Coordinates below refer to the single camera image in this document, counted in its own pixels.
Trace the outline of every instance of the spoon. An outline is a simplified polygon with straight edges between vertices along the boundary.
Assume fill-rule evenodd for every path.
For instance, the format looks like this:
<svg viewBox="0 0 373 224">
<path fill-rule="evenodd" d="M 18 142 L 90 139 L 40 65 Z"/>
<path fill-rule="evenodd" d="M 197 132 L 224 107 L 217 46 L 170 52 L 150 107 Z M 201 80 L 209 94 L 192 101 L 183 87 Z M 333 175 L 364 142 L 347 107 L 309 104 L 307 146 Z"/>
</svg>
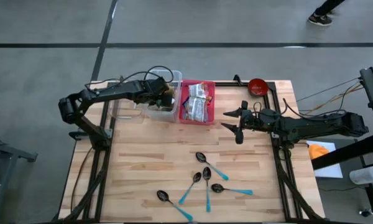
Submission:
<svg viewBox="0 0 373 224">
<path fill-rule="evenodd" d="M 203 169 L 203 178 L 206 180 L 206 211 L 210 212 L 211 207 L 210 207 L 210 198 L 209 198 L 209 180 L 211 177 L 211 170 L 209 167 L 205 167 Z"/>
<path fill-rule="evenodd" d="M 198 159 L 199 162 L 205 162 L 207 163 L 213 170 L 215 170 L 217 172 L 217 174 L 219 174 L 224 180 L 229 180 L 229 178 L 227 177 L 227 175 L 223 174 L 221 171 L 217 170 L 213 165 L 211 165 L 210 163 L 207 162 L 206 160 L 206 156 L 201 153 L 201 152 L 197 152 L 196 153 L 196 158 Z"/>
<path fill-rule="evenodd" d="M 243 194 L 253 195 L 253 191 L 252 190 L 226 189 L 221 184 L 213 184 L 211 186 L 211 189 L 213 190 L 213 192 L 216 192 L 216 193 L 221 193 L 224 190 L 230 190 L 230 191 L 233 191 L 233 192 L 239 192 L 239 193 L 243 193 Z"/>
<path fill-rule="evenodd" d="M 168 194 L 165 191 L 158 190 L 156 192 L 156 194 L 157 194 L 157 197 L 159 198 L 159 200 L 161 200 L 162 202 L 170 202 L 178 211 L 180 211 L 182 213 L 182 215 L 185 216 L 185 218 L 187 218 L 189 221 L 193 220 L 193 217 L 190 214 L 188 214 L 187 212 L 184 212 L 181 208 L 174 205 L 173 202 L 170 201 L 170 199 L 168 199 Z"/>
<path fill-rule="evenodd" d="M 191 186 L 188 188 L 188 190 L 185 192 L 184 196 L 182 196 L 182 198 L 178 202 L 180 205 L 182 205 L 184 203 L 184 201 L 185 201 L 187 195 L 189 194 L 189 191 L 191 190 L 193 184 L 199 182 L 200 179 L 201 179 L 201 173 L 200 172 L 195 173 L 194 176 L 193 176 L 193 182 L 192 182 Z"/>
</svg>

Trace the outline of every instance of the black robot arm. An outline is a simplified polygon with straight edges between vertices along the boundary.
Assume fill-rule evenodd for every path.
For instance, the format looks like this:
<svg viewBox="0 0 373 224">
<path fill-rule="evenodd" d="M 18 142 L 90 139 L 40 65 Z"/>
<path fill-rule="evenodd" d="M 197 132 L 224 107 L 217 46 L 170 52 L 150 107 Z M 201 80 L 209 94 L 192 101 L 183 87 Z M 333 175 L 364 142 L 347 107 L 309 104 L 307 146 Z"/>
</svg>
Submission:
<svg viewBox="0 0 373 224">
<path fill-rule="evenodd" d="M 85 89 L 60 99 L 58 107 L 62 120 L 68 124 L 76 124 L 90 138 L 92 147 L 96 150 L 106 150 L 109 147 L 110 137 L 104 128 L 93 124 L 85 117 L 87 109 L 94 103 L 128 99 L 135 103 L 148 103 L 150 105 L 171 105 L 171 94 L 165 80 L 158 77 L 155 80 L 134 80 L 124 83 L 114 83 L 113 86 L 102 89 Z"/>
<path fill-rule="evenodd" d="M 333 113 L 312 118 L 290 118 L 281 114 L 263 109 L 259 112 L 247 109 L 247 102 L 236 111 L 224 113 L 226 116 L 241 117 L 239 127 L 221 123 L 236 135 L 236 143 L 243 143 L 243 129 L 263 131 L 279 136 L 282 147 L 293 148 L 301 139 L 342 134 L 343 136 L 359 137 L 368 132 L 362 116 L 355 113 Z"/>
</svg>

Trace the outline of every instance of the shoe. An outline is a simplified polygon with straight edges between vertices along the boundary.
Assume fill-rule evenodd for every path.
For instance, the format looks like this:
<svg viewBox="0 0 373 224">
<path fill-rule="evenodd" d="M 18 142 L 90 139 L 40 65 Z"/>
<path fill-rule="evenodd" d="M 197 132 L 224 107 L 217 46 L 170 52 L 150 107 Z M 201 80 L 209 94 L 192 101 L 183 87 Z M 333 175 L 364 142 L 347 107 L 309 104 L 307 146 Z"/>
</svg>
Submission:
<svg viewBox="0 0 373 224">
<path fill-rule="evenodd" d="M 318 25 L 318 26 L 330 26 L 332 23 L 332 20 L 326 15 L 325 16 L 314 16 L 314 14 L 312 14 L 308 18 L 308 22 Z"/>
</svg>

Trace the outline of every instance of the gray floor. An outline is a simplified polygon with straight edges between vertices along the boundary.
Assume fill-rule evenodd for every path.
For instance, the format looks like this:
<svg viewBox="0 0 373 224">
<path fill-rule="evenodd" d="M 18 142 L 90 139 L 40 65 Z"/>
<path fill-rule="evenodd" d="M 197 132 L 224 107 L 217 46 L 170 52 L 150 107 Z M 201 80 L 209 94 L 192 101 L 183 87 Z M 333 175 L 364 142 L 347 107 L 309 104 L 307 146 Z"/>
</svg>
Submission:
<svg viewBox="0 0 373 224">
<path fill-rule="evenodd" d="M 322 0 L 119 0 L 109 42 L 373 42 L 373 0 L 346 0 L 331 27 L 306 18 Z M 111 0 L 0 0 L 0 43 L 100 42 Z M 57 212 L 68 172 L 74 130 L 61 121 L 58 99 L 91 78 L 98 49 L 0 49 L 0 138 L 37 151 L 21 161 L 7 191 L 1 223 L 49 221 Z M 107 49 L 100 80 L 162 64 L 184 78 L 292 80 L 297 99 L 359 76 L 373 66 L 373 48 L 314 49 Z M 300 101 L 310 109 L 352 83 Z M 339 107 L 339 101 L 323 111 Z M 373 134 L 373 114 L 363 91 L 343 108 L 364 116 Z M 344 176 L 357 161 L 342 164 Z M 343 180 L 318 179 L 322 189 L 346 189 Z M 373 223 L 357 214 L 368 206 L 364 191 L 321 192 L 326 216 Z"/>
</svg>

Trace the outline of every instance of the wooden tabletop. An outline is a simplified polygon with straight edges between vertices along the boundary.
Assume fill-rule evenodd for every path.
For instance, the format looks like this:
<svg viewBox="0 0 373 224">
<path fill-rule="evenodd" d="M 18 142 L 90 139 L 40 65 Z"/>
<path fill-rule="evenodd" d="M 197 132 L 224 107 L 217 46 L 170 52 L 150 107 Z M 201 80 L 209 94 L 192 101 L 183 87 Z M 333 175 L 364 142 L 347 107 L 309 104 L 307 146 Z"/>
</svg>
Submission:
<svg viewBox="0 0 373 224">
<path fill-rule="evenodd" d="M 298 111 L 291 81 L 275 81 L 275 84 L 281 110 L 285 108 L 282 101 L 285 98 Z M 100 84 L 92 88 L 105 86 Z M 226 188 L 251 189 L 254 192 L 251 196 L 229 191 L 217 194 L 210 190 L 211 212 L 208 213 L 206 183 L 202 179 L 192 187 L 184 204 L 180 206 L 193 216 L 195 222 L 285 220 L 270 136 L 246 130 L 244 143 L 237 145 L 233 133 L 220 125 L 221 122 L 239 122 L 237 118 L 224 116 L 223 112 L 236 110 L 242 100 L 248 101 L 249 109 L 252 110 L 256 101 L 260 101 L 264 107 L 263 99 L 251 97 L 247 89 L 241 87 L 217 87 L 214 98 L 215 124 L 212 126 L 163 123 L 151 121 L 143 115 L 116 121 L 101 222 L 187 222 L 170 203 L 161 202 L 156 191 L 166 191 L 171 201 L 178 204 L 191 185 L 193 174 L 202 172 L 205 167 L 196 160 L 195 152 L 203 152 L 212 165 L 229 177 L 229 181 L 225 181 L 212 170 L 210 185 L 220 183 Z M 273 109 L 272 96 L 269 98 Z M 123 110 L 120 113 L 139 113 L 125 109 L 129 105 L 122 100 L 120 107 Z M 86 117 L 99 124 L 102 107 L 102 103 L 94 104 Z M 296 117 L 290 110 L 284 116 Z M 70 213 L 71 192 L 81 162 L 90 147 L 89 140 L 78 141 L 76 144 L 60 218 Z M 76 188 L 74 206 L 86 192 L 92 160 L 91 152 Z M 323 217 L 324 211 L 306 146 L 296 144 L 295 149 L 292 149 L 292 163 L 298 190 L 314 211 Z M 294 217 L 289 191 L 287 197 Z M 94 202 L 91 206 L 92 216 Z"/>
</svg>

